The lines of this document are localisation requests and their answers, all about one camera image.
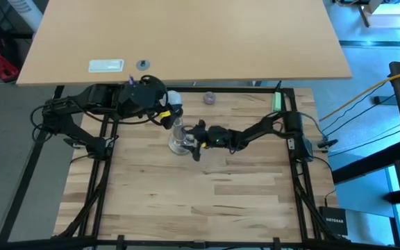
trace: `gray floor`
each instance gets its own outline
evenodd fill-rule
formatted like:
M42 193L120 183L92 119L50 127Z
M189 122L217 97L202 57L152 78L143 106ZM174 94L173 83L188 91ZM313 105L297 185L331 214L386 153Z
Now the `gray floor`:
M44 9L47 1L36 1ZM325 1L328 14L340 40L400 40L400 30L371 30L365 28L356 8L341 8ZM9 19L20 31L28 27L11 12ZM19 41L19 47L25 56L28 45ZM349 61L353 78L340 81L285 81L287 87L312 88L317 104L319 117L323 117L365 88L386 78L389 74L388 63L400 60L400 49L378 48L344 48ZM66 94L76 94L81 87L66 87ZM8 209L15 187L19 182L29 151L31 150L31 125L28 121L30 111L51 97L52 87L17 87L0 85L0 226ZM391 95L392 88L386 84L377 91L380 95ZM371 106L369 99L360 103L338 124ZM335 117L322 122L325 128ZM370 110L349 125L332 134L340 142L333 150L342 149L370 139L379 133L400 123L396 107L381 106ZM355 161L375 152L399 139L389 137L386 140L371 144L331 158L333 169ZM54 137L44 146L43 154L37 165L28 194L22 206L11 240L30 240L50 237L65 179L69 168L72 150L63 143L61 137ZM353 182L337 187L340 205L346 209L392 215L392 207L381 197L389 192L387 177L384 171L378 171L359 178Z

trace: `butcher block tabletop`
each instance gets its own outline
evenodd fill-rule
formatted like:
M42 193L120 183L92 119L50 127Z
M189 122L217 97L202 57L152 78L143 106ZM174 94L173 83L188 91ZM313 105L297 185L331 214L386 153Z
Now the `butcher block tabletop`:
M311 89L294 91L298 111L317 118ZM241 131L270 113L274 98L273 94L217 93L216 103L208 106L203 93L182 92L181 96L186 125L203 119L207 126ZM321 138L312 120L304 118L303 123L308 139ZM96 136L100 126L89 117L81 124ZM301 241L285 140L264 135L233 155L227 149L203 149L195 162L191 155L170 151L170 133L151 122L119 125L100 239L125 235L128 240L270 242L278 237L281 242ZM75 150L74 158L85 154L83 149ZM315 155L327 159L322 153ZM318 160L310 162L309 168L316 206L323 206L324 196L334 190L331 171ZM91 170L92 159L71 164L54 235L65 230L83 207ZM338 205L334 194L328 196L328 203ZM305 211L312 235L306 207Z

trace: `wooden table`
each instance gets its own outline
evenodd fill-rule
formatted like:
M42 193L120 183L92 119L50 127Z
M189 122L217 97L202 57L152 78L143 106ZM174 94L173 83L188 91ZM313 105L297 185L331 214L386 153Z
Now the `wooden table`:
M294 91L298 110L317 118L311 89ZM207 106L203 93L181 94L185 124L204 119L207 126L237 130L260 121L273 101L273 94L217 93L217 103ZM321 138L310 119L303 121L307 138ZM100 125L84 117L81 126L98 135ZM101 239L123 234L128 240L301 241L285 140L265 135L234 155L226 149L203 150L197 163L191 155L169 150L169 133L152 123L119 127ZM84 154L77 150L74 157ZM322 206L324 195L334 190L331 171L318 160L309 167L316 204ZM63 231L83 206L91 169L87 158L71 165L54 233ZM337 206L334 194L328 202ZM309 215L306 220L311 236Z
M91 60L123 59L118 73ZM151 64L146 71L139 60ZM53 0L18 85L349 78L322 0Z

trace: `concrete floor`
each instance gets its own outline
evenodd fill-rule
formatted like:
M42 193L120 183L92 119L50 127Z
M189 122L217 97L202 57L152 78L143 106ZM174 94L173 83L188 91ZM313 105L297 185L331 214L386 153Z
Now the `concrete floor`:
M40 9L44 9L47 3L45 0L35 2L38 3ZM365 28L355 8L341 8L330 2L325 0L328 14L340 40L400 41L400 30ZM28 27L16 13L11 12L8 17L18 30L28 31ZM28 44L20 40L19 47L22 55L25 56ZM319 117L323 117L364 89L386 78L389 74L388 63L400 60L400 49L344 48L344 53L353 72L352 79L285 81L283 86L312 88ZM82 89L82 87L66 87L64 95L77 94ZM376 93L391 95L391 85L386 84ZM44 103L52 94L53 87L22 88L16 85L0 85L0 227L31 150L32 127L28 116L34 107ZM360 103L333 128L369 106L371 106L369 100ZM335 117L332 117L322 122L322 128L325 128L334 119ZM331 138L337 138L340 141L333 147L333 150L362 142L399 123L400 117L396 107L376 107L332 134ZM389 137L368 147L335 156L331 158L330 163L333 169L337 169L399 139L399 134L396 137ZM54 137L45 144L10 240L50 237L71 158L72 149L63 143L62 137ZM337 187L337 195L342 208L385 216L393 215L392 206L381 198L389 191L385 170Z

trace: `white label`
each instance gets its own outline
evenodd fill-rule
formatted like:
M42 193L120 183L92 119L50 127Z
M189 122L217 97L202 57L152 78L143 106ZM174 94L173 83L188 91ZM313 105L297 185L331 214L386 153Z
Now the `white label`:
M91 60L89 62L90 73L111 73L122 72L124 66L123 59Z

